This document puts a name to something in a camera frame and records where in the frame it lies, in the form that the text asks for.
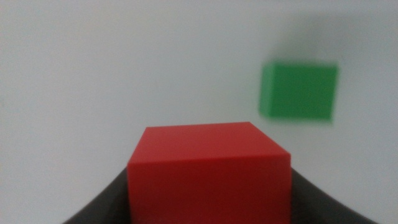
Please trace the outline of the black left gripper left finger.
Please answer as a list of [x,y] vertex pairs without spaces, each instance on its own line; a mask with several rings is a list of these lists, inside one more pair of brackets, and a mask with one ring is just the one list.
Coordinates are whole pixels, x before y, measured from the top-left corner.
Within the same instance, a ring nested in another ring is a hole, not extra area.
[[65,223],[128,224],[127,170]]

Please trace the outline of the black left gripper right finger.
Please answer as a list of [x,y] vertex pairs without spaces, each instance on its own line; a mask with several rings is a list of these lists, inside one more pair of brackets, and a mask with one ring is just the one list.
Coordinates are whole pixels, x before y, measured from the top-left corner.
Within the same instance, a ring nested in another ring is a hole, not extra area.
[[291,224],[376,224],[292,170]]

